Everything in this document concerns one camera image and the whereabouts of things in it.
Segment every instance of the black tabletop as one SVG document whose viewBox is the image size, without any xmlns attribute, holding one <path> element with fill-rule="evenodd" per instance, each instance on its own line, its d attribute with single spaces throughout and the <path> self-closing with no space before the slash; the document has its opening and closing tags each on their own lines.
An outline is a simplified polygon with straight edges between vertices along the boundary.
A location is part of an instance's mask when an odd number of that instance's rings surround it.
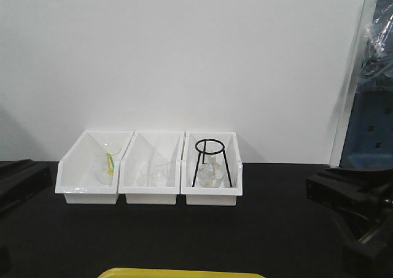
<svg viewBox="0 0 393 278">
<path fill-rule="evenodd" d="M 53 187 L 0 219 L 5 277 L 94 278 L 109 268 L 253 272 L 266 278 L 349 277 L 329 212 L 306 199 L 315 164 L 244 164 L 235 207 L 66 204 Z"/>
</svg>

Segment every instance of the white wall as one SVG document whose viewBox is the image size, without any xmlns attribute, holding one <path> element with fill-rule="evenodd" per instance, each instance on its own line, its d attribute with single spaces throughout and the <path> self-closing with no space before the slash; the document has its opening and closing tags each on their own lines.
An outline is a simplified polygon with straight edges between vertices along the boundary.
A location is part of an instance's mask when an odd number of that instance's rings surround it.
<svg viewBox="0 0 393 278">
<path fill-rule="evenodd" d="M 0 0 L 0 160 L 59 160 L 89 128 L 327 163 L 363 1 Z"/>
</svg>

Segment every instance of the yellow lid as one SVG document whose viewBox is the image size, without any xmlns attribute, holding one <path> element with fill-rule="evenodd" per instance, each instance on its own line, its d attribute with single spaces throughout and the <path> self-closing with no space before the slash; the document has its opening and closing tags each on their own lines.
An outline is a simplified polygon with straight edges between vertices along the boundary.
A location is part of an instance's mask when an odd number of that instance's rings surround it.
<svg viewBox="0 0 393 278">
<path fill-rule="evenodd" d="M 114 268 L 98 278 L 263 278 L 258 274 L 183 270 Z"/>
</svg>

